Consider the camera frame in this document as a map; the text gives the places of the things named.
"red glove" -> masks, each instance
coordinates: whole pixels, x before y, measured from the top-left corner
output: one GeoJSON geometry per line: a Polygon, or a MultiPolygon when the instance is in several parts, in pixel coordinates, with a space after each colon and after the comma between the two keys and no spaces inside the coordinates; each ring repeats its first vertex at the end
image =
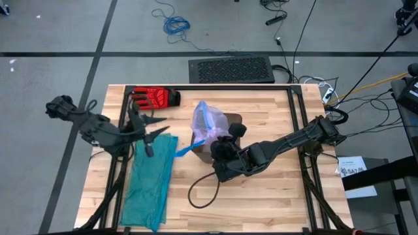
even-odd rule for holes
{"type": "Polygon", "coordinates": [[[180,105],[180,92],[163,87],[137,87],[133,90],[132,99],[141,110],[167,108],[180,105]]]}

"wooden table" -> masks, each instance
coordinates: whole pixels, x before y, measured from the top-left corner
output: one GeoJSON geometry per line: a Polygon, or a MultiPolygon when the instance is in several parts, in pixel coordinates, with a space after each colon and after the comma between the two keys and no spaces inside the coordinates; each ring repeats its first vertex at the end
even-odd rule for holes
{"type": "MultiPolygon", "coordinates": [[[[325,115],[317,85],[301,86],[308,120],[325,115]]],[[[102,114],[108,116],[115,125],[118,124],[124,89],[125,85],[109,85],[104,101],[102,114]]],[[[166,121],[147,127],[151,131],[170,125],[166,132],[179,137],[178,149],[190,144],[191,118],[201,100],[224,112],[237,113],[243,117],[243,124],[248,130],[241,139],[242,147],[262,140],[275,140],[293,132],[289,99],[285,91],[189,90],[181,91],[181,95],[180,107],[155,111],[155,117],[166,117],[166,121]]],[[[302,128],[297,100],[295,103],[298,123],[302,128]]],[[[324,146],[324,149],[329,154],[335,154],[333,147],[324,146]]],[[[91,160],[75,227],[83,225],[102,201],[110,160],[107,153],[91,160]]],[[[129,184],[131,163],[128,166],[123,200],[129,184]]],[[[336,160],[322,155],[317,165],[326,200],[342,220],[352,227],[341,177],[335,173],[336,160]]],[[[175,158],[167,202],[167,223],[161,225],[160,231],[300,232],[302,227],[309,227],[297,150],[292,149],[277,156],[269,168],[260,174],[239,176],[222,183],[217,199],[211,206],[201,210],[193,208],[187,200],[190,185],[213,171],[210,164],[202,162],[193,152],[175,158]]],[[[216,182],[215,176],[202,181],[194,188],[192,200],[196,204],[208,202],[214,195],[216,182]]],[[[322,227],[319,205],[315,198],[313,201],[318,227],[322,227]]],[[[110,227],[113,210],[114,201],[110,205],[107,227],[110,227]]],[[[132,231],[147,229],[132,227],[132,231]]]]}

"green towel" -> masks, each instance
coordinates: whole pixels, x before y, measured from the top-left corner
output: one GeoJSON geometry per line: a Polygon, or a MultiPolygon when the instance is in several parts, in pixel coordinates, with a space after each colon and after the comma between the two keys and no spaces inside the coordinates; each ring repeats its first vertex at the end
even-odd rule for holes
{"type": "Polygon", "coordinates": [[[157,232],[165,223],[165,207],[178,138],[158,136],[152,143],[153,157],[147,157],[143,141],[137,142],[131,179],[123,206],[121,225],[144,226],[157,232]]]}

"clear plastic bag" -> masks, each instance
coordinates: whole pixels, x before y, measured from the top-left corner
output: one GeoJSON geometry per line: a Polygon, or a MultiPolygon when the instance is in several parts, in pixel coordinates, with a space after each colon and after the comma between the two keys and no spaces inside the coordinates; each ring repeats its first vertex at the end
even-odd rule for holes
{"type": "Polygon", "coordinates": [[[228,119],[223,112],[208,106],[204,101],[199,102],[193,113],[191,129],[195,134],[194,143],[176,153],[177,157],[185,155],[194,147],[203,145],[203,151],[210,151],[210,144],[218,136],[230,136],[228,133],[228,119]]]}

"coiled blue cable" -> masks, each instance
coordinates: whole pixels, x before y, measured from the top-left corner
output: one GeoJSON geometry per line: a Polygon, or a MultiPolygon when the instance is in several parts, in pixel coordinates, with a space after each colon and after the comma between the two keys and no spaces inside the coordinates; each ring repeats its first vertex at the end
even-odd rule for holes
{"type": "Polygon", "coordinates": [[[217,53],[215,52],[215,50],[210,49],[210,48],[199,48],[198,46],[196,46],[193,42],[191,42],[190,40],[187,39],[187,30],[190,29],[191,25],[190,22],[188,22],[185,18],[181,17],[181,16],[174,16],[174,14],[176,13],[176,9],[174,8],[173,5],[169,4],[169,3],[162,3],[158,0],[154,0],[156,3],[159,3],[161,5],[167,5],[170,6],[172,8],[172,14],[170,16],[167,16],[163,9],[161,8],[157,8],[151,11],[151,15],[153,17],[162,17],[164,18],[164,25],[163,25],[163,31],[167,34],[167,42],[169,44],[174,44],[180,41],[183,42],[187,42],[190,43],[194,48],[196,48],[197,50],[200,51],[210,51],[212,52],[214,55],[225,55],[225,54],[231,54],[231,55],[251,55],[251,54],[240,54],[239,51],[237,50],[228,50],[227,52],[222,52],[222,53],[217,53]],[[175,40],[175,41],[170,41],[171,37],[179,37],[180,39],[175,40]]]}

